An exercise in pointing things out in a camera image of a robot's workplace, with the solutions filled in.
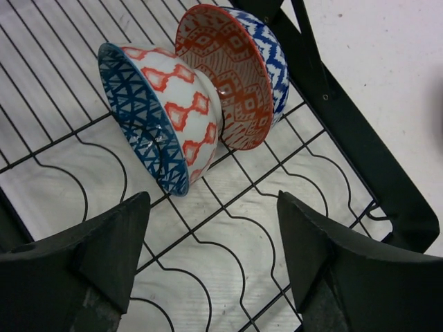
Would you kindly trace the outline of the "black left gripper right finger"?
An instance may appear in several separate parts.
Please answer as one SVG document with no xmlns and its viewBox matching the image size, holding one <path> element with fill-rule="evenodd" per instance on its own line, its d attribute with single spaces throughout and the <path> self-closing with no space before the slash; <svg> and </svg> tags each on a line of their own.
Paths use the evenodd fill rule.
<svg viewBox="0 0 443 332">
<path fill-rule="evenodd" d="M 280 234 L 303 331 L 441 331 L 442 259 L 375 241 L 288 192 Z"/>
</svg>

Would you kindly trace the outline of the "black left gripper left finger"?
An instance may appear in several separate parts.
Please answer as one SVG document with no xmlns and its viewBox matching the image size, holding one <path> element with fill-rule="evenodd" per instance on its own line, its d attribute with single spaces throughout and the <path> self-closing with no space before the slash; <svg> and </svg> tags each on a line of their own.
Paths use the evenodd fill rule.
<svg viewBox="0 0 443 332">
<path fill-rule="evenodd" d="M 2 331 L 116 331 L 150 216 L 139 192 L 110 210 L 1 254 Z"/>
</svg>

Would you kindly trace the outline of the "blue patterned bowl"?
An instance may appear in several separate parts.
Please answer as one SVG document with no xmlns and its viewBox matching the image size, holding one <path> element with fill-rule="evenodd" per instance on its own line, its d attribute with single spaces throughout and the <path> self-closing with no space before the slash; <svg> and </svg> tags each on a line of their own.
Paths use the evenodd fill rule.
<svg viewBox="0 0 443 332">
<path fill-rule="evenodd" d="M 287 59 L 271 29 L 247 11 L 198 4 L 179 22 L 175 51 L 217 89 L 223 141 L 237 150 L 260 145 L 289 96 Z"/>
</svg>

